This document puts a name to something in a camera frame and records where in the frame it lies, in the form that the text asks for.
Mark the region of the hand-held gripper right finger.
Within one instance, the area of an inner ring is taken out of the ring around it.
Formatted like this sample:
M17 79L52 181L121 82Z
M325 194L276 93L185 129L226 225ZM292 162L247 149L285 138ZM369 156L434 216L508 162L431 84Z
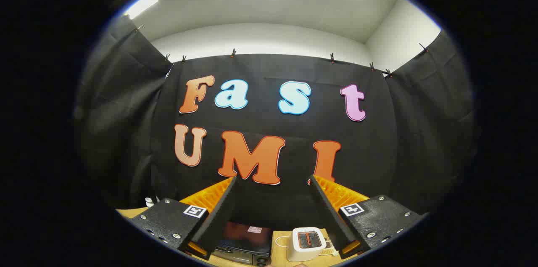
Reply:
M425 218L383 194L367 197L316 175L309 181L323 227L342 259L382 247Z

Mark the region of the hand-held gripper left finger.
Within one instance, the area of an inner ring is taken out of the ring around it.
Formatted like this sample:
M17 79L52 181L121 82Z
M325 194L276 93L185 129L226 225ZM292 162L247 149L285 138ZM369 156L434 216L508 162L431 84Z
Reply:
M130 223L165 246L206 261L223 237L235 206L236 177L193 194L183 202L163 198Z

